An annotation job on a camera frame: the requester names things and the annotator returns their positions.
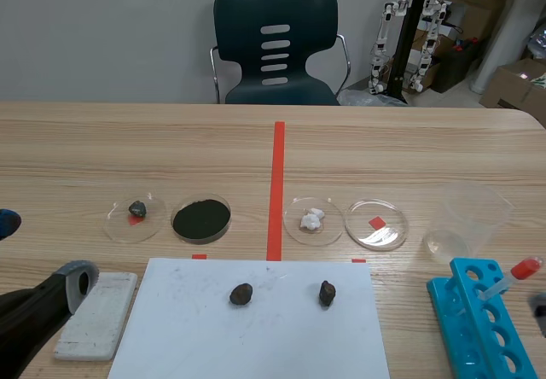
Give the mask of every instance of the chair metal leg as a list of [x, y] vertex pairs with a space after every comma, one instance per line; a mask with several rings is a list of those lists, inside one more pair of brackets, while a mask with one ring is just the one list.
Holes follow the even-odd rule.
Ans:
[[349, 78], [349, 75], [351, 74], [351, 60], [349, 59], [349, 50], [347, 50], [347, 44], [345, 42], [345, 38], [343, 35], [335, 35], [339, 40], [341, 40], [341, 44], [343, 45], [343, 52], [345, 53], [345, 59], [347, 61], [347, 74], [345, 75], [345, 78], [343, 79], [343, 83], [341, 83], [340, 88], [338, 91], [335, 92], [335, 96], [337, 97], [339, 93], [341, 92], [341, 89], [343, 89], [343, 85], [346, 83], [347, 79]]
[[211, 64], [212, 64], [212, 78], [214, 79], [214, 90], [216, 91], [216, 103], [220, 104], [220, 88], [218, 87], [218, 77], [216, 75], [216, 67], [214, 66], [214, 50], [218, 50], [218, 46], [214, 46], [213, 48], [211, 48]]

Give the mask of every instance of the plastic measuring cup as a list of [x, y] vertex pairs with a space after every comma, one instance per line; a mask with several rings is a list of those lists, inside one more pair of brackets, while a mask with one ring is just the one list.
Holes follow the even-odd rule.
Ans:
[[508, 220], [512, 208], [485, 185], [448, 184], [423, 242], [442, 262], [450, 262], [455, 257], [473, 257]]

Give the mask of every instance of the black powder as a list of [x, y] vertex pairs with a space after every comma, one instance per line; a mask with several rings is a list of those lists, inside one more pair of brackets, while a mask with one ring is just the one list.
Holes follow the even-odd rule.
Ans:
[[229, 209], [220, 201], [196, 201], [178, 211], [172, 228], [182, 238], [201, 240], [218, 234], [230, 217]]

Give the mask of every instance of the gray wall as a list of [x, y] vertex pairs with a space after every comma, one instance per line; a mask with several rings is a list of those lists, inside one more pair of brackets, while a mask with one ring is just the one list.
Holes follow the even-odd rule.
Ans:
[[[213, 1], [0, 0], [0, 100], [214, 102]], [[385, 1], [339, 0], [354, 66], [349, 84], [369, 74]], [[307, 67], [336, 89], [345, 72], [341, 47]], [[221, 62], [224, 94], [239, 77], [236, 64]]]

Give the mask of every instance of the dark rock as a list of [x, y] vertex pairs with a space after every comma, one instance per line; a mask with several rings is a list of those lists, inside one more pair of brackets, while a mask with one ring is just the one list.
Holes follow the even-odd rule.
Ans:
[[318, 294], [318, 299], [324, 306], [330, 306], [335, 297], [335, 286], [324, 281], [321, 285], [321, 292]]
[[20, 215], [15, 211], [0, 208], [0, 241], [15, 233], [20, 226]]
[[246, 305], [253, 297], [253, 286], [250, 283], [242, 283], [231, 291], [229, 300], [233, 305]]
[[129, 213], [133, 214], [135, 217], [146, 217], [146, 205], [136, 200], [129, 206]]

